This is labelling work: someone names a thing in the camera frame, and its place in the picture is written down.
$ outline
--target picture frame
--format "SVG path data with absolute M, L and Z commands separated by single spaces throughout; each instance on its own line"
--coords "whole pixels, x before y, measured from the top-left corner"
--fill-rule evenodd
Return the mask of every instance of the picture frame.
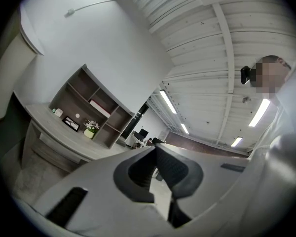
M 78 132 L 80 125 L 74 122 L 70 117 L 66 116 L 63 119 L 63 123 L 65 123 L 67 126 L 69 126 L 72 130 L 75 132 Z

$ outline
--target ceiling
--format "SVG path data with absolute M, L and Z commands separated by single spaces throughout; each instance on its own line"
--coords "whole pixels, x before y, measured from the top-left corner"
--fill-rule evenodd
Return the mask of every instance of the ceiling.
M 296 61 L 296 19 L 280 0 L 133 0 L 159 37 L 174 68 L 148 100 L 169 129 L 215 147 L 250 151 L 273 121 L 272 104 L 248 127 L 262 98 L 242 85 L 240 69 L 261 57 Z M 178 114 L 159 90 L 165 89 Z M 243 103 L 244 97 L 251 101 Z M 232 149 L 237 136 L 242 142 Z

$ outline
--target book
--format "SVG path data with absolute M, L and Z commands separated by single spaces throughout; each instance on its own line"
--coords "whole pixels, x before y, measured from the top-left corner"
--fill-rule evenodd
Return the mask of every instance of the book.
M 97 109 L 100 113 L 102 113 L 104 116 L 109 118 L 111 115 L 106 110 L 104 110 L 97 102 L 95 102 L 93 99 L 90 100 L 90 105 L 92 105 L 95 109 Z

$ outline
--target ceiling light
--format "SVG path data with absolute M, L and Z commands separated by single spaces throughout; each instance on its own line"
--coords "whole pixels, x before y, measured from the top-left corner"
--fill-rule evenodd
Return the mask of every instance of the ceiling light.
M 254 116 L 254 118 L 251 120 L 249 126 L 251 127 L 255 127 L 257 125 L 257 123 L 260 121 L 260 119 L 263 117 L 263 114 L 265 113 L 265 111 L 267 110 L 267 107 L 269 106 L 270 101 L 267 99 L 263 99 L 256 115 Z
M 231 147 L 235 147 L 238 145 L 238 143 L 242 140 L 242 137 L 237 137 L 237 139 L 232 143 Z
M 170 99 L 168 97 L 168 95 L 166 94 L 166 91 L 164 89 L 160 90 L 160 94 L 163 97 L 164 101 L 166 101 L 166 103 L 168 104 L 170 110 L 174 113 L 177 114 L 176 110 L 174 109 L 173 105 L 170 102 Z
M 185 127 L 185 125 L 184 124 L 181 124 L 181 126 L 183 127 L 184 132 L 186 132 L 187 134 L 189 134 L 188 131 L 187 131 L 187 128 Z

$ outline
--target wooden desk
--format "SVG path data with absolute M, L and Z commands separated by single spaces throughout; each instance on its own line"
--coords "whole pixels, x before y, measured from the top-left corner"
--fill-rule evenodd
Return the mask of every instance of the wooden desk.
M 49 109 L 48 105 L 47 103 L 26 106 L 32 120 L 25 138 L 22 168 L 24 168 L 32 153 L 37 153 L 51 164 L 68 172 L 72 172 L 86 162 L 121 153 L 102 147 L 87 138 L 82 131 L 73 131 L 62 122 L 62 118 L 57 117 Z M 80 162 L 76 163 L 70 160 L 69 157 L 57 153 L 42 142 L 39 139 L 42 133 L 48 140 L 66 149 L 73 157 L 78 157 Z

